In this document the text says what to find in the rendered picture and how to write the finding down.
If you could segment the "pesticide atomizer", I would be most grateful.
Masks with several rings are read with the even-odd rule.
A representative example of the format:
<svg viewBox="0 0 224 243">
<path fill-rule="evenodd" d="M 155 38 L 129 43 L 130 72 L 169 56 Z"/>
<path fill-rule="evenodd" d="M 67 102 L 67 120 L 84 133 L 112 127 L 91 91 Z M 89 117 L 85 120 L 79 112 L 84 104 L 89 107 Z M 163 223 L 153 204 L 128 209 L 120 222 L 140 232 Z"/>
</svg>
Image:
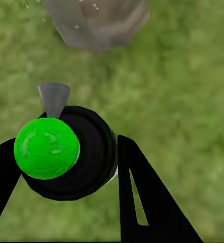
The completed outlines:
<svg viewBox="0 0 224 243">
<path fill-rule="evenodd" d="M 14 158 L 29 187 L 42 197 L 76 201 L 95 193 L 118 174 L 117 140 L 93 110 L 66 106 L 70 86 L 38 86 L 46 112 L 25 125 Z"/>
</svg>

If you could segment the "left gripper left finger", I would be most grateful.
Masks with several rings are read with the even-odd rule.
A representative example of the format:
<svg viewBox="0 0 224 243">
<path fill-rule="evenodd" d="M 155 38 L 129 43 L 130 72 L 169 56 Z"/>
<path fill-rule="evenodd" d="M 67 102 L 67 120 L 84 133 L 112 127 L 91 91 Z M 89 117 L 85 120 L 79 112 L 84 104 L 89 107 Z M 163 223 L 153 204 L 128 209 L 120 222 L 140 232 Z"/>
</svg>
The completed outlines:
<svg viewBox="0 0 224 243">
<path fill-rule="evenodd" d="M 21 170 L 14 158 L 15 139 L 0 145 L 0 215 L 21 176 Z"/>
</svg>

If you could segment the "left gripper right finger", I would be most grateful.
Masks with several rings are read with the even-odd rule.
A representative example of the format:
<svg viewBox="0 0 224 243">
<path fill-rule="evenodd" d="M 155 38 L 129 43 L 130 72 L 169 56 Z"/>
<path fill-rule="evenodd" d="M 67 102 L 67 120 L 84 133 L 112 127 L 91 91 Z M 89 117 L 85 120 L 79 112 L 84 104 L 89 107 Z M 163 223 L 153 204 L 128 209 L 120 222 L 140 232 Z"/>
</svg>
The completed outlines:
<svg viewBox="0 0 224 243">
<path fill-rule="evenodd" d="M 121 243 L 203 243 L 137 143 L 118 135 Z M 137 223 L 131 169 L 149 226 Z"/>
</svg>

